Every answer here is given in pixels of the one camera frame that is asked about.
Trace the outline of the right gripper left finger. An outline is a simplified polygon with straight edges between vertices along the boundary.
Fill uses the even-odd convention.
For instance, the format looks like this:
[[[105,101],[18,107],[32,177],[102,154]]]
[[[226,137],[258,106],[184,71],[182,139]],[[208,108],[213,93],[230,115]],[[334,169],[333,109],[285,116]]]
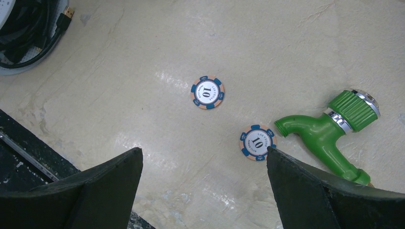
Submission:
[[[25,192],[2,192],[3,229],[125,229],[143,169],[138,147]]]

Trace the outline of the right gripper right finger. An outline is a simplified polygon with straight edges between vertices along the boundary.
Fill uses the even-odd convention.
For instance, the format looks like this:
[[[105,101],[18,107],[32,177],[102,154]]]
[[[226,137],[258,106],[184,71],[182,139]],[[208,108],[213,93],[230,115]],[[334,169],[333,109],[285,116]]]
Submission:
[[[402,229],[405,196],[357,184],[268,147],[267,170],[286,229]]]

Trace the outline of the right blue ten chip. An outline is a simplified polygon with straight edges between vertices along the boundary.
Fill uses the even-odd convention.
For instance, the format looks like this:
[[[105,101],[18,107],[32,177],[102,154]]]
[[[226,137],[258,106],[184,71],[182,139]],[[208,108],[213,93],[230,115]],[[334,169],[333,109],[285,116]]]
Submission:
[[[268,155],[268,147],[277,147],[274,132],[265,125],[251,125],[240,135],[239,145],[245,157],[254,161],[264,161]]]

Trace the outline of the blue ten chip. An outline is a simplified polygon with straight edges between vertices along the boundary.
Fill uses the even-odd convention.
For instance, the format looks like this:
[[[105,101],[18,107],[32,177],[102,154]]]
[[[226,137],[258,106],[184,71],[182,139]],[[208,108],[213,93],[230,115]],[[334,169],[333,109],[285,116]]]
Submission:
[[[214,109],[221,104],[225,97],[222,81],[212,75],[201,76],[191,86],[191,99],[201,109]]]
[[[251,125],[240,135],[239,145],[245,157],[254,161],[264,161],[268,155],[268,147],[277,147],[274,132],[265,125]]]

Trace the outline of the green plastic faucet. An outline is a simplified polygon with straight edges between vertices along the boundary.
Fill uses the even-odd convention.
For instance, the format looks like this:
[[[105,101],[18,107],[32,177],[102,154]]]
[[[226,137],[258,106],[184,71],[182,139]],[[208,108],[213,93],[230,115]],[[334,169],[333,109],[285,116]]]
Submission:
[[[297,134],[304,146],[333,174],[357,184],[371,186],[371,177],[351,164],[337,148],[344,135],[356,133],[380,118],[379,104],[369,93],[343,90],[319,117],[290,115],[274,122],[283,137]]]

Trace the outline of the left blue ten chip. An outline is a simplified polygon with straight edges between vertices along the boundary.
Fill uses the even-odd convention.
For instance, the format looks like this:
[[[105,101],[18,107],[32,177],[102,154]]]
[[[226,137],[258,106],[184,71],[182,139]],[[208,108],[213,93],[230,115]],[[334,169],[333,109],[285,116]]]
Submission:
[[[201,109],[214,109],[221,104],[225,97],[222,81],[212,75],[201,76],[191,86],[191,99]]]

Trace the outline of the black table front rail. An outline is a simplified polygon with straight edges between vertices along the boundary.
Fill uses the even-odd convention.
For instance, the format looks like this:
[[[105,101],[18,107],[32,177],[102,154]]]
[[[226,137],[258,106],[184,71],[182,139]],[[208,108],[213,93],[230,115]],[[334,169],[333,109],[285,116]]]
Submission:
[[[0,114],[0,193],[25,192],[80,171],[5,112]],[[151,225],[131,210],[126,229]]]

